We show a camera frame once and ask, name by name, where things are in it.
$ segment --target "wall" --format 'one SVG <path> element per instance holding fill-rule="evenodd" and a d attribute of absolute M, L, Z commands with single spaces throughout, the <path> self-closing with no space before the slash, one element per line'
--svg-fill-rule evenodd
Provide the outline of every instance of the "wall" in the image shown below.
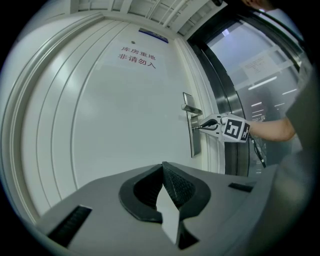
<path fill-rule="evenodd" d="M 40 10 L 34 14 L 25 27 L 20 32 L 17 40 L 20 41 L 33 30 L 41 27 L 45 23 L 51 22 L 52 18 L 64 15 L 66 12 L 66 0 L 49 0 Z"/>

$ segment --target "white door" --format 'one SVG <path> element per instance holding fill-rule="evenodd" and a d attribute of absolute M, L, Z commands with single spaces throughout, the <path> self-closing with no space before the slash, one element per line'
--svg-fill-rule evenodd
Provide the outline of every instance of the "white door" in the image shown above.
<path fill-rule="evenodd" d="M 49 63 L 25 112 L 24 178 L 36 210 L 95 179 L 191 158 L 183 92 L 192 94 L 175 45 L 103 20 Z"/>

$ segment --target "doorknob plate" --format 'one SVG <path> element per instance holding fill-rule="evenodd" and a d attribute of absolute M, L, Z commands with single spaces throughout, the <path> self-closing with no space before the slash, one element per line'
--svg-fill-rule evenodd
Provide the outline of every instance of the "doorknob plate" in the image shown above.
<path fill-rule="evenodd" d="M 196 108 L 194 98 L 187 93 L 183 93 L 184 103 Z M 186 111 L 187 124 L 189 129 L 191 157 L 198 155 L 201 152 L 200 132 L 198 129 L 193 129 L 199 125 L 198 116 Z"/>

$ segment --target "metal door handle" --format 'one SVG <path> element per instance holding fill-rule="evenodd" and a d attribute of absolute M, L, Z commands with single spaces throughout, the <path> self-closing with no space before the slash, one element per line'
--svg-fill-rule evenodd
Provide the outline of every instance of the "metal door handle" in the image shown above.
<path fill-rule="evenodd" d="M 187 104 L 182 104 L 181 109 L 190 113 L 197 114 L 198 116 L 202 115 L 202 111 L 200 109 Z"/>

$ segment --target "ceiling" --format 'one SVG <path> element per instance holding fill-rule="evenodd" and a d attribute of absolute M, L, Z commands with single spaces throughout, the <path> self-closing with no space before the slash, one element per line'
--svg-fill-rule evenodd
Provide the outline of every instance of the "ceiling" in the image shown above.
<path fill-rule="evenodd" d="M 196 30 L 221 9 L 211 0 L 79 0 L 78 3 L 79 12 L 108 10 L 134 14 L 182 36 Z"/>

